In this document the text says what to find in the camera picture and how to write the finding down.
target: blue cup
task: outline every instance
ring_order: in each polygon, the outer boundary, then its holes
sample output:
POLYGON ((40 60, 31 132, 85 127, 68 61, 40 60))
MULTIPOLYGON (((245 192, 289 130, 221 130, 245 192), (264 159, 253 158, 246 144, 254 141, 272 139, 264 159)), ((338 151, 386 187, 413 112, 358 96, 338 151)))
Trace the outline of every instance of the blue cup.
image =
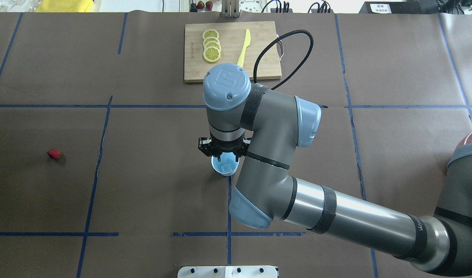
POLYGON ((220 155, 220 162, 216 157, 211 157, 211 166, 217 173, 222 176, 232 176, 239 165, 239 161, 236 162, 236 155, 234 153, 222 153, 220 155))

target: knife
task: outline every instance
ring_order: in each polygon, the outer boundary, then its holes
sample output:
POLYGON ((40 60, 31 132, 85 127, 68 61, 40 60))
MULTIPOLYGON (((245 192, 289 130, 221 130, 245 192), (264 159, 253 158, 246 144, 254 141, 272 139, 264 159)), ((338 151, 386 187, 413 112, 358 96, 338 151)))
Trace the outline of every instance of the knife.
POLYGON ((244 64, 244 55, 246 54, 246 48, 251 44, 251 33, 249 29, 246 29, 246 35, 244 36, 243 49, 241 49, 241 54, 237 60, 237 65, 243 67, 244 64))

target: gray robot arm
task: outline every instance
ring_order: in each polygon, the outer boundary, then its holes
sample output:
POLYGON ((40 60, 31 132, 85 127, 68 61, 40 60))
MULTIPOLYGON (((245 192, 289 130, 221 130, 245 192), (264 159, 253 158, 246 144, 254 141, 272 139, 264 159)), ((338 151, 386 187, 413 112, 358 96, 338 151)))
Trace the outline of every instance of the gray robot arm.
POLYGON ((229 206, 239 222, 265 229, 280 219, 428 273, 472 275, 472 144, 454 153, 435 215, 418 218, 289 176, 296 147, 315 137, 321 115, 316 104, 251 86, 233 64, 208 72, 204 101, 211 137, 200 139, 199 148, 206 155, 246 156, 229 206), (250 144, 244 130, 254 132, 250 144))

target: cutting board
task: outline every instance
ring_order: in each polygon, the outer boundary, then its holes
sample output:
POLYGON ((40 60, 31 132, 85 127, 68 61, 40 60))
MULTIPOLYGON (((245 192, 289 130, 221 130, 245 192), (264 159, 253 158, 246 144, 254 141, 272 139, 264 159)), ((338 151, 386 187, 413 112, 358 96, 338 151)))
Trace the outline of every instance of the cutting board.
MULTIPOLYGON (((253 79, 253 67, 258 55, 277 38, 274 21, 228 22, 186 24, 184 30, 184 81, 203 82, 212 67, 222 63, 237 63, 243 47, 246 29, 251 32, 251 45, 246 49, 243 68, 253 79), (216 63, 203 59, 202 34, 207 29, 215 29, 220 34, 222 56, 216 63)), ((279 79, 282 77, 277 46, 273 46, 260 60, 258 79, 279 79)))

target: yellow towel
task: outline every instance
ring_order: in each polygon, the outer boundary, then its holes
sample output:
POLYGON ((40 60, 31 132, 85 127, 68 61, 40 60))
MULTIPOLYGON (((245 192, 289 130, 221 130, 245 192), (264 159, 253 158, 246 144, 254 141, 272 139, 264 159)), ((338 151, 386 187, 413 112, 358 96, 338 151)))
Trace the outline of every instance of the yellow towel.
POLYGON ((90 12, 92 0, 42 0, 36 12, 90 12))

